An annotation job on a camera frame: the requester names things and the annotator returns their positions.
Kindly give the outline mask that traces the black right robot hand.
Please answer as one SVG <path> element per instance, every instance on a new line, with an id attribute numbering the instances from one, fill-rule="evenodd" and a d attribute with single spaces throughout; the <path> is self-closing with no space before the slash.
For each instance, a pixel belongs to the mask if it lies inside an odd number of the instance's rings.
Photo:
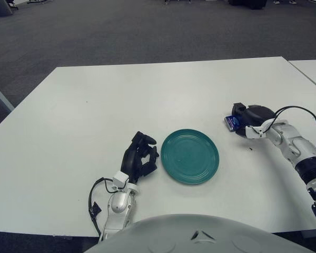
<path id="1" fill-rule="evenodd" d="M 260 127 L 264 121 L 273 119 L 275 113 L 264 106 L 250 105 L 246 107 L 242 103 L 235 103 L 232 108 L 232 116 L 234 117 L 233 132 L 241 137 L 246 137 L 245 127 Z"/>

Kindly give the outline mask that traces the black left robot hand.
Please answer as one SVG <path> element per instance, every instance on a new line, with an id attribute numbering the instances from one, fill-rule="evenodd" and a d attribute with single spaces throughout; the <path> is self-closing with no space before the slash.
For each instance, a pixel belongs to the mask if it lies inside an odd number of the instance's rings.
<path id="1" fill-rule="evenodd" d="M 156 141 L 138 131 L 125 150 L 121 172 L 128 175 L 129 183 L 137 184 L 140 177 L 145 177 L 157 169 L 158 157 Z"/>

